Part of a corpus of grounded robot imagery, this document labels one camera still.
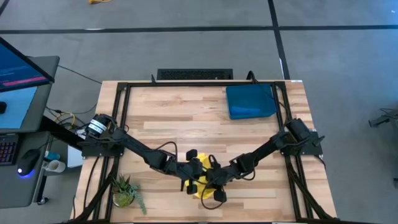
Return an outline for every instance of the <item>monitor screen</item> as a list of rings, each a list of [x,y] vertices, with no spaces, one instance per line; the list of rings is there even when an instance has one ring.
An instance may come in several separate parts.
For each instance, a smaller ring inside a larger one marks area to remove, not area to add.
[[[16,49],[0,42],[0,92],[49,83],[48,75],[32,64]]]

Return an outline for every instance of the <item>gray floor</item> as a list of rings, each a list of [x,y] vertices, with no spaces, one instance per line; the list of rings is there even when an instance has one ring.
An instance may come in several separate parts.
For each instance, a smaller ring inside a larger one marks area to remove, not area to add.
[[[398,24],[396,1],[275,0],[275,7],[281,26]],[[11,0],[0,29],[269,26],[269,15],[266,0],[115,0],[94,6],[78,0]],[[389,124],[368,126],[368,119],[381,114],[378,108],[398,107],[397,36],[398,30],[282,32],[291,79],[304,81],[315,126],[326,136],[328,178],[344,220],[398,220],[398,190],[392,184],[398,177],[398,133]],[[248,70],[261,79],[282,78],[272,31],[2,37],[26,55],[59,55],[62,65],[100,81],[147,80],[158,68],[233,68],[235,78]],[[48,106],[85,111],[99,90],[60,68]],[[49,178],[49,204],[0,210],[1,223],[67,220],[78,176]]]

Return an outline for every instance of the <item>potted plant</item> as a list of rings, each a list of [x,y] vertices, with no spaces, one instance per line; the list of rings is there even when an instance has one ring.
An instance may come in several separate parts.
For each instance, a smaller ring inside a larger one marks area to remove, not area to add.
[[[119,208],[124,208],[129,206],[134,199],[137,199],[143,214],[146,215],[147,210],[145,208],[144,201],[141,194],[137,191],[141,186],[131,185],[129,181],[130,177],[126,180],[123,175],[119,176],[119,180],[112,180],[113,203]]]

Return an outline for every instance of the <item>wooden table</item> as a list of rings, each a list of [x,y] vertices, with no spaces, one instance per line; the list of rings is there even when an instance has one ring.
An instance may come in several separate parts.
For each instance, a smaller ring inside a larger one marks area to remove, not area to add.
[[[96,113],[112,113],[117,83],[103,82]],[[287,80],[285,84],[293,118],[301,118],[309,128],[314,128],[303,83]],[[123,98],[122,95],[118,119]],[[214,154],[222,166],[244,152],[255,150],[279,130],[276,115],[270,118],[230,120],[223,86],[133,87],[126,124],[130,127],[130,135],[151,148],[167,141],[175,141],[179,160],[185,158],[188,150],[198,149],[198,152]],[[173,146],[166,146],[164,149],[174,153]],[[75,199],[76,215],[83,208],[88,176],[94,160],[86,159],[81,170]],[[309,191],[325,211],[335,217],[323,164],[313,156],[302,156],[302,160]],[[102,162],[103,159],[99,159],[94,169],[88,202],[97,191]],[[113,206],[111,222],[295,220],[285,161],[278,152],[259,163],[253,181],[235,180],[228,184],[225,187],[228,201],[216,210],[204,209],[200,199],[180,192],[179,179],[151,170],[139,156],[129,150],[125,150],[120,160],[118,173],[130,175],[132,184],[141,184],[148,214],[142,214],[137,202],[128,208]],[[107,196],[108,192],[105,192],[100,218],[104,218]],[[305,217],[299,190],[298,198],[301,214]],[[214,206],[218,202],[208,199],[205,203]]]

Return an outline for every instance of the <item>mug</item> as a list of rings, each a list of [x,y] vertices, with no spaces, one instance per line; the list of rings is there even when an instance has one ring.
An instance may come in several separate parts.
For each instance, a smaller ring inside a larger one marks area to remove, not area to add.
[[[63,172],[66,168],[65,163],[61,161],[51,161],[49,162],[44,169],[50,172]]]

